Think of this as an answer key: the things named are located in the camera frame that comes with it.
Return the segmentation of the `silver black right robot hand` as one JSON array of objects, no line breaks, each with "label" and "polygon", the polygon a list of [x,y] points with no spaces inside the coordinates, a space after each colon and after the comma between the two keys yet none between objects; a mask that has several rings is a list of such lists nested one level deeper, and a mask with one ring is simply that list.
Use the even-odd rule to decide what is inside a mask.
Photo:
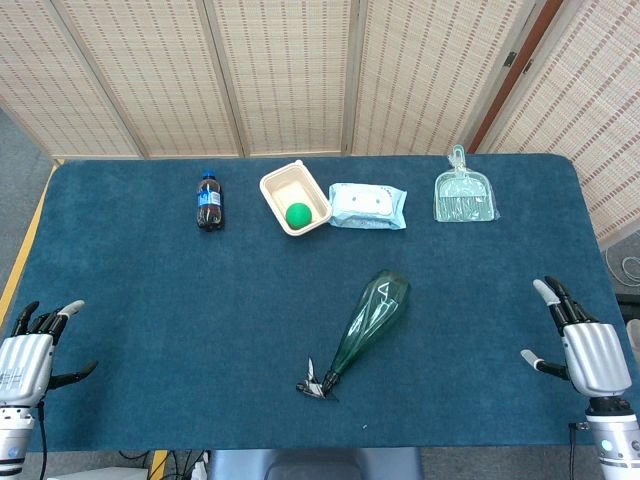
[{"label": "silver black right robot hand", "polygon": [[548,362],[529,349],[521,351],[522,358],[536,371],[571,382],[588,398],[620,396],[628,390],[632,380],[614,327],[589,314],[555,278],[536,279],[533,286],[560,335],[565,363]]}]

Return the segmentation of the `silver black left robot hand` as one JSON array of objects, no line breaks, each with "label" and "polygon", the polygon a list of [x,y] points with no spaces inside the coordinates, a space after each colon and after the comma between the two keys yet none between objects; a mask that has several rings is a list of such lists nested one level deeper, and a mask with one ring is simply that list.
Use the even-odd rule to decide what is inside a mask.
[{"label": "silver black left robot hand", "polygon": [[39,307],[29,303],[17,317],[14,328],[0,344],[0,408],[32,408],[51,390],[88,377],[97,367],[93,361],[82,370],[54,375],[55,350],[70,318],[83,307],[75,300],[32,319]]}]

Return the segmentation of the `green spray bottle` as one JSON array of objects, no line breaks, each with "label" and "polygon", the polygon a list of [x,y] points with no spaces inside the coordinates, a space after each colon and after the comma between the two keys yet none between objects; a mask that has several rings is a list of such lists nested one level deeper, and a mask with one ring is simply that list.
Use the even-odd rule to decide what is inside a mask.
[{"label": "green spray bottle", "polygon": [[411,285],[402,275],[381,270],[364,287],[324,378],[308,358],[306,378],[296,390],[316,399],[334,398],[332,390],[348,369],[399,320],[409,304]]}]

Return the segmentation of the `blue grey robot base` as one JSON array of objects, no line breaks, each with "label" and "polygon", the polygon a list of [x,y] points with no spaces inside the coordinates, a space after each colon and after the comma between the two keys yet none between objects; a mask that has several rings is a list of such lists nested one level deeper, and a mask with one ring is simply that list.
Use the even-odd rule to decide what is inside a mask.
[{"label": "blue grey robot base", "polygon": [[424,480],[420,450],[243,449],[214,452],[208,480]]}]

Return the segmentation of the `small cola bottle blue label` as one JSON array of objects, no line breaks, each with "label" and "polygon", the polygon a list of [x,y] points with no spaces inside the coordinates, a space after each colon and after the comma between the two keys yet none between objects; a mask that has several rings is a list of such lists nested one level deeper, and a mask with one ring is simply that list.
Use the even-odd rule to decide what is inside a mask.
[{"label": "small cola bottle blue label", "polygon": [[219,230],[224,226],[223,192],[212,170],[205,170],[197,187],[196,222],[205,231]]}]

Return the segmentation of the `blue table mat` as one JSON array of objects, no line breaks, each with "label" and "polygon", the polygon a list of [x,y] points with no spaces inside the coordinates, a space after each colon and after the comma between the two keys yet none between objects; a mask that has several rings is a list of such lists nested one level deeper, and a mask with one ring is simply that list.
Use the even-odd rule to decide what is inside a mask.
[{"label": "blue table mat", "polygon": [[[280,161],[74,161],[52,176],[14,307],[85,301],[56,373],[96,361],[46,399],[34,450],[560,444],[586,399],[533,370],[564,358],[533,281],[553,276],[599,320],[624,326],[572,164],[551,154],[473,155],[500,213],[439,223],[443,156],[309,158],[322,186],[407,193],[406,228],[283,232],[259,182]],[[198,227],[212,170],[224,226]],[[366,284],[411,285],[403,317],[334,386],[296,390],[308,358],[329,369]]]}]

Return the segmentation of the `mint dustpan brush set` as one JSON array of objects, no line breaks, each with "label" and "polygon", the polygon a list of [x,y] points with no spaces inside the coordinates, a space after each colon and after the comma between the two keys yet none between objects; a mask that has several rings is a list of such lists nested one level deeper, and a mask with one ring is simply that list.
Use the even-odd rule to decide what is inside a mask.
[{"label": "mint dustpan brush set", "polygon": [[488,178],[466,164],[462,145],[448,156],[451,168],[434,182],[434,218],[440,223],[491,222],[499,218]]}]

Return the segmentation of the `narrow woven folding screen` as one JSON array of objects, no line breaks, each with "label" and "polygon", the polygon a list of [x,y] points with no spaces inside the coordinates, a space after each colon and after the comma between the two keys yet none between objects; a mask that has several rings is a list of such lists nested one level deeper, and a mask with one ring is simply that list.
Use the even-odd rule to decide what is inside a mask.
[{"label": "narrow woven folding screen", "polygon": [[564,0],[482,153],[553,153],[602,249],[640,229],[640,0]]}]

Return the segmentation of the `light blue wet wipes pack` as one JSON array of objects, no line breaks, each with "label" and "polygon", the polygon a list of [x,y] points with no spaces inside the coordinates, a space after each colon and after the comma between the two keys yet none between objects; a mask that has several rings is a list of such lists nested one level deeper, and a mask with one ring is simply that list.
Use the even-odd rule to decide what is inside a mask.
[{"label": "light blue wet wipes pack", "polygon": [[405,191],[387,185],[334,183],[329,187],[329,223],[352,229],[405,229],[406,196]]}]

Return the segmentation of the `beige rectangular food container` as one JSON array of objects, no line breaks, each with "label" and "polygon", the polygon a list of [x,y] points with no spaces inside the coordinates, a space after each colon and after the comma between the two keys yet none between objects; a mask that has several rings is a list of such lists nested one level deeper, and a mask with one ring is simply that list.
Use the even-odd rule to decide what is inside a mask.
[{"label": "beige rectangular food container", "polygon": [[[276,220],[290,236],[306,234],[327,223],[332,215],[328,198],[300,159],[264,175],[259,187]],[[309,224],[299,229],[286,220],[287,209],[296,203],[305,204],[311,212]]]}]

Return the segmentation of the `green ball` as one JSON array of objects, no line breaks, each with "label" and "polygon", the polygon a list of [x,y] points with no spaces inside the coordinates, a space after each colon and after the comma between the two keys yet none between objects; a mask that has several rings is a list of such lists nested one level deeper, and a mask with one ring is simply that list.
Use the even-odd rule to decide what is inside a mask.
[{"label": "green ball", "polygon": [[287,208],[285,220],[292,230],[300,230],[312,222],[312,211],[307,204],[296,202]]}]

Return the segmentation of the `wide woven folding screen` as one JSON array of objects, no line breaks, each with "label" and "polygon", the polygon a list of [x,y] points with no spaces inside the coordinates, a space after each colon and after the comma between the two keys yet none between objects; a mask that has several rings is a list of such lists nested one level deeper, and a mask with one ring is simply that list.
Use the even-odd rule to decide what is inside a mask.
[{"label": "wide woven folding screen", "polygon": [[540,0],[0,0],[0,108],[51,157],[441,154]]}]

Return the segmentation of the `brown wooden post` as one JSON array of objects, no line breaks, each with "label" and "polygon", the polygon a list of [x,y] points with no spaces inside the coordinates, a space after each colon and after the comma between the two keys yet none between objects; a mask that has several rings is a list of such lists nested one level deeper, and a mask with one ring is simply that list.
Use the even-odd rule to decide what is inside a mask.
[{"label": "brown wooden post", "polygon": [[509,96],[514,90],[525,67],[543,39],[546,31],[555,19],[564,0],[531,0],[531,9],[522,28],[509,45],[506,57],[500,68],[496,84],[491,88],[490,103],[483,106],[481,121],[474,127],[474,135],[468,143],[468,151],[476,153],[486,140],[491,127],[499,117]]}]

